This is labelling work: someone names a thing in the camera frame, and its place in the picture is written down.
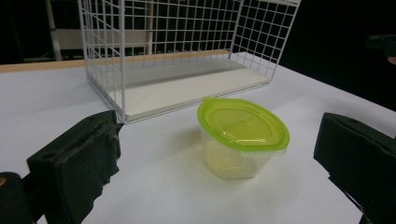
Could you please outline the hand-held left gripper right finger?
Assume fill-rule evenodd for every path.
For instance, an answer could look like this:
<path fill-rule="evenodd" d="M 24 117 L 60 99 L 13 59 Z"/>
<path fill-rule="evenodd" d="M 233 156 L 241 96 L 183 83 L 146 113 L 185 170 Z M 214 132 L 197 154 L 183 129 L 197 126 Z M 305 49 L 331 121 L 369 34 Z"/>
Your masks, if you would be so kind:
<path fill-rule="evenodd" d="M 322 116 L 314 159 L 361 211 L 359 224 L 396 224 L 396 139 L 352 118 Z"/>

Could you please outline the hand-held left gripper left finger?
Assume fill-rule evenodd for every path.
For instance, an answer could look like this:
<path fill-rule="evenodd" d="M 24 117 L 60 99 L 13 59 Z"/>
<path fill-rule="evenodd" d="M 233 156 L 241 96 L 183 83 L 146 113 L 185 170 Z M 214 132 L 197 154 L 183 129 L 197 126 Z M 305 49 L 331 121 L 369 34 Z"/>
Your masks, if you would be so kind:
<path fill-rule="evenodd" d="M 41 188 L 49 224 L 81 224 L 119 171 L 119 132 L 113 110 L 91 115 L 27 159 Z"/>

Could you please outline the clear container with green lid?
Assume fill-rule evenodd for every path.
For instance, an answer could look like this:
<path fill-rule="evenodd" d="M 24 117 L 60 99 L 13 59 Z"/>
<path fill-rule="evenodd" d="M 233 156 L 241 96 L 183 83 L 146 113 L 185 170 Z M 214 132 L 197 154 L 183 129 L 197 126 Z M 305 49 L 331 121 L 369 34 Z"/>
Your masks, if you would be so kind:
<path fill-rule="evenodd" d="M 206 167 L 223 179 L 254 177 L 290 143 L 284 122 L 247 100 L 206 97 L 198 107 Z"/>

